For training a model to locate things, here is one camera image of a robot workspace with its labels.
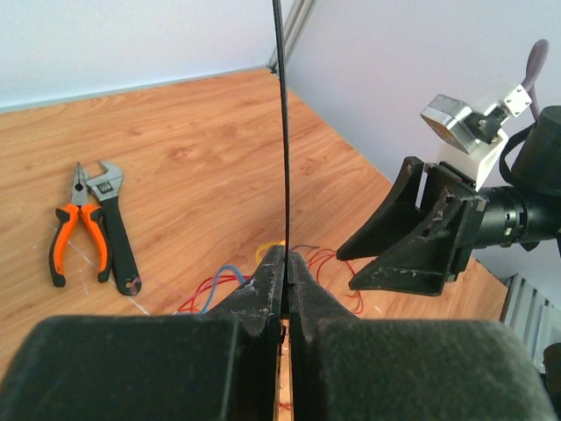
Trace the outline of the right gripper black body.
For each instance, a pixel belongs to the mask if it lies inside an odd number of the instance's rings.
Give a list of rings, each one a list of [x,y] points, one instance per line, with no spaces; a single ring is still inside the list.
[[[454,282],[470,259],[487,200],[471,179],[445,163],[427,163],[424,171],[422,237],[430,246],[430,268]]]

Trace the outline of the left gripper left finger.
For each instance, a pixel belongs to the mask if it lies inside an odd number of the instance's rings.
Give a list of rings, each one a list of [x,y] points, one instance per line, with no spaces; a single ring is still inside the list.
[[[1,382],[4,420],[275,420],[285,250],[203,314],[59,316]]]

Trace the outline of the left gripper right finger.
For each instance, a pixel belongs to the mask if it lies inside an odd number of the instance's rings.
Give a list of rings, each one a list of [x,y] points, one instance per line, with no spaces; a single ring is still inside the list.
[[[553,420],[521,341],[486,320],[362,319],[288,266],[297,420]]]

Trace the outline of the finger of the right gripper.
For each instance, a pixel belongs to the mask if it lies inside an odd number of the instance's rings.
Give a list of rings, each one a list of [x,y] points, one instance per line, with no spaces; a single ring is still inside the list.
[[[428,241],[422,237],[424,212],[420,223],[397,244],[360,269],[349,281],[352,290],[386,290],[422,296],[439,296],[445,282],[430,268]]]
[[[338,248],[338,260],[380,256],[420,223],[415,202],[424,162],[406,157],[389,193],[371,217]]]

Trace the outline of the black zip tie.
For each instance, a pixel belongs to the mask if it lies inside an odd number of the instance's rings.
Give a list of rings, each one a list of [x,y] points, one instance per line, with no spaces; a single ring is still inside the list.
[[[280,112],[282,124],[283,171],[284,171],[284,208],[285,208],[285,253],[284,253],[284,282],[288,283],[289,237],[290,237],[290,167],[289,167],[289,115],[288,88],[286,80],[284,26],[281,12],[281,2],[273,0],[273,21],[277,54],[277,75],[280,85]]]

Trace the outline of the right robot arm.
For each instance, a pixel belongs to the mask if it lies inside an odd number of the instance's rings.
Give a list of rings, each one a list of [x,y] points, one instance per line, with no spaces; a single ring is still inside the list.
[[[370,258],[352,290],[441,295],[472,251],[560,239],[560,108],[543,108],[499,158],[505,185],[476,189],[450,165],[404,159],[386,198],[338,248],[338,260]]]

